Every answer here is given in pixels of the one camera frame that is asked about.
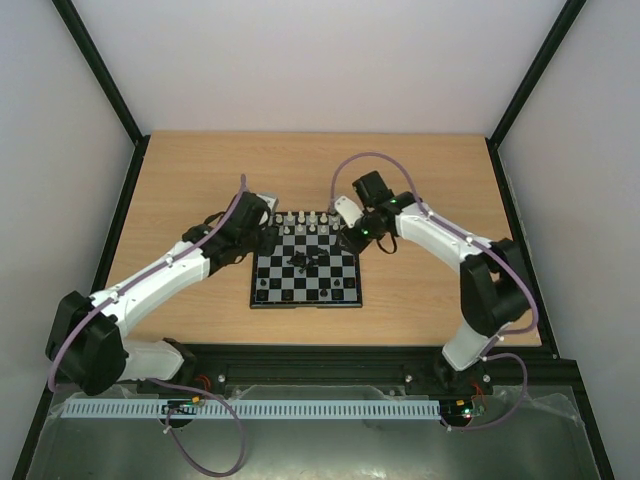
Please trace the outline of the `black and white chessboard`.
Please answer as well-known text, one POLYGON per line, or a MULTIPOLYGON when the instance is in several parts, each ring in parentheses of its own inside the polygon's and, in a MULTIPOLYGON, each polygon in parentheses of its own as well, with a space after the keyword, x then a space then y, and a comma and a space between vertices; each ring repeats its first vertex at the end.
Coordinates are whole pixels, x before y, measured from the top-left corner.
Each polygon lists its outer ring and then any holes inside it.
POLYGON ((253 259, 252 309, 363 306, 359 258, 337 245, 337 234, 345 226, 341 217, 316 211, 277 212, 270 224, 279 228, 280 238, 271 256, 253 259), (328 234, 320 233, 321 225, 328 226, 328 234), (296 251, 306 253, 314 247, 329 251, 323 265, 300 273, 287 264, 296 251), (342 288, 334 287, 336 279, 342 288), (323 288, 329 291, 327 298, 320 297, 323 288), (342 301, 332 298, 335 290, 343 292, 342 301))

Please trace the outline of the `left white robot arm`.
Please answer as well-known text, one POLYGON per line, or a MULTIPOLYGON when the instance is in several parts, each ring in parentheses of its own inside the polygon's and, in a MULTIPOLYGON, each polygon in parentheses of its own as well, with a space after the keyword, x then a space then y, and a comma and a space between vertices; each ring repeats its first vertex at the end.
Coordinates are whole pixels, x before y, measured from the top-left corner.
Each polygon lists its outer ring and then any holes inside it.
POLYGON ((62 375, 95 396, 122 381, 155 379, 191 384, 195 356, 169 338, 135 341, 129 334, 156 308, 190 285, 248 254, 274 250, 277 227, 270 219, 278 199, 238 193, 224 212, 189 228, 162 257, 113 286, 84 296, 77 291, 59 303, 46 346, 51 360, 48 387, 62 375))

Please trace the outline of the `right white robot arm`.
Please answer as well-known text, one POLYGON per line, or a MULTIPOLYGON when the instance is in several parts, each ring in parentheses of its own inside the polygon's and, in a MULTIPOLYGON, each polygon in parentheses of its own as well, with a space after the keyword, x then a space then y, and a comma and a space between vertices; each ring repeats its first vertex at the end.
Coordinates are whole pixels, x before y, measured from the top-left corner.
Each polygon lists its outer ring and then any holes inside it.
POLYGON ((359 254, 385 235, 411 242, 459 275, 462 324, 442 348, 436 379, 445 390, 460 390, 470 367, 508 333, 526 312, 538 315, 520 247, 504 238, 492 241, 436 214, 416 192, 394 194, 377 171, 353 183, 359 201, 342 195, 331 209, 344 222, 340 247, 359 254))

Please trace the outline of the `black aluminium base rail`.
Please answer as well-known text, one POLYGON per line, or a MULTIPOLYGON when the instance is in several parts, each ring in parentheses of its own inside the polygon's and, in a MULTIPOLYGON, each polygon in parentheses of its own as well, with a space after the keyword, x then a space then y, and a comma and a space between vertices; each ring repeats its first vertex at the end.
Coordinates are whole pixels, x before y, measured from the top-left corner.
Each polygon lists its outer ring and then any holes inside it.
POLYGON ((436 347, 278 347, 213 344, 170 346, 183 355, 178 371, 167 379, 156 373, 120 375, 132 355, 109 349, 99 357, 64 354, 55 378, 77 385, 90 396, 104 393, 116 383, 137 383, 141 393, 168 393, 173 385, 203 387, 228 396, 236 387, 373 386, 401 387, 409 395, 437 398, 467 397, 476 390, 489 394, 496 385, 568 385, 582 388, 577 364, 554 359, 529 348, 500 348, 492 361, 476 362, 456 372, 436 347))

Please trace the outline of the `left black frame post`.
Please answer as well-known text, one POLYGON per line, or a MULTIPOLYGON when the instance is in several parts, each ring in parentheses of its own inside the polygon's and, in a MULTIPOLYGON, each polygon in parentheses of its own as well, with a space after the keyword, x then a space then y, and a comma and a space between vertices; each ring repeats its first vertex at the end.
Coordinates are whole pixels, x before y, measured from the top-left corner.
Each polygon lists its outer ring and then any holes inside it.
POLYGON ((138 146, 146 143, 147 137, 134 119, 74 2, 52 0, 52 4, 132 144, 138 146))

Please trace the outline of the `black frame post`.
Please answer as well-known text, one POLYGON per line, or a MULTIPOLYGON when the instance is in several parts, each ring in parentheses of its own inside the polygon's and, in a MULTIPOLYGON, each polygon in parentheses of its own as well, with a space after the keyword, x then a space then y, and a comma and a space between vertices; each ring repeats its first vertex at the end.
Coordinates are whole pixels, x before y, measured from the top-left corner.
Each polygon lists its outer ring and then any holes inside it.
POLYGON ((74 2, 52 0, 52 4, 132 144, 138 146, 146 143, 147 137, 134 119, 74 2))
POLYGON ((577 20, 586 0, 568 0, 564 2, 559 14, 546 34, 540 48, 519 83, 507 108, 502 114, 491 136, 487 139, 490 150, 498 150, 513 127, 531 94, 541 80, 547 67, 562 45, 567 34, 577 20))

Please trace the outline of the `right black frame post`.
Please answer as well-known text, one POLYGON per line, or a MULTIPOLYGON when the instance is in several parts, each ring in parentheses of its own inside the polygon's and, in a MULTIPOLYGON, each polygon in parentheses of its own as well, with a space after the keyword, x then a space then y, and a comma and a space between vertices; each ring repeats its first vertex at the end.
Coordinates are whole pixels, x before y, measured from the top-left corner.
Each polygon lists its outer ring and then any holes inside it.
POLYGON ((540 48, 519 83, 507 108, 502 114, 491 136, 487 139, 490 150, 498 150, 513 127, 531 94, 541 80, 547 67, 562 45, 567 34, 577 20, 586 0, 568 0, 564 2, 559 14, 546 34, 540 48))

